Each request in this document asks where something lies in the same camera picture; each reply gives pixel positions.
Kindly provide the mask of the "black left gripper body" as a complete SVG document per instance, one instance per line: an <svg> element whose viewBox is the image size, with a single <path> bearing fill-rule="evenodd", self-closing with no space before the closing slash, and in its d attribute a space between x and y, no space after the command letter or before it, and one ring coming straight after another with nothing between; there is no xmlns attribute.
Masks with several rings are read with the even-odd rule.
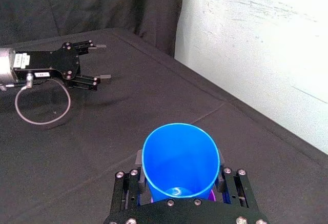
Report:
<svg viewBox="0 0 328 224"><path fill-rule="evenodd" d="M35 79L73 80L80 74L81 44L65 42L53 51L19 51L20 66L13 67L14 82L23 82L28 73Z"/></svg>

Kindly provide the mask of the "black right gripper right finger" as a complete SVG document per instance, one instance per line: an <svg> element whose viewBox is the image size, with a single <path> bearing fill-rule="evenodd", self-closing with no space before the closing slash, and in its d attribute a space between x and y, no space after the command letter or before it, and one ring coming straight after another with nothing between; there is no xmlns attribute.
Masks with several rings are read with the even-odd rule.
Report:
<svg viewBox="0 0 328 224"><path fill-rule="evenodd" d="M220 169L215 187L217 192L222 194L223 203L259 210L247 171L242 168L233 170L226 166L221 151L219 151L219 157Z"/></svg>

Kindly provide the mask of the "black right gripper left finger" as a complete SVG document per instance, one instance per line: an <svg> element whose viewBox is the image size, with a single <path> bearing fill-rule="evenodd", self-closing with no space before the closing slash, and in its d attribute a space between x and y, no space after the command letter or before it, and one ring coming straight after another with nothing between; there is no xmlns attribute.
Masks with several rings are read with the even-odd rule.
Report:
<svg viewBox="0 0 328 224"><path fill-rule="evenodd" d="M142 167L142 150L136 153L135 165L131 170L115 173L110 214L150 203L150 190Z"/></svg>

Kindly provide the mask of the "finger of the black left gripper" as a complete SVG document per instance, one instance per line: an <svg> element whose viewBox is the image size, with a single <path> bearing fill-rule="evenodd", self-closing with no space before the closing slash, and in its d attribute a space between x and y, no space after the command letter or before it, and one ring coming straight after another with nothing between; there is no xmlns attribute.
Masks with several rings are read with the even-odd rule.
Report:
<svg viewBox="0 0 328 224"><path fill-rule="evenodd" d="M111 77L112 76L110 74L100 76L86 76L78 74L74 78L67 80L67 87L96 91L99 84L102 82L108 82Z"/></svg>
<svg viewBox="0 0 328 224"><path fill-rule="evenodd" d="M90 49L97 50L105 49L106 47L106 45L94 44L92 40L73 43L73 48L77 51L78 55L88 54Z"/></svg>

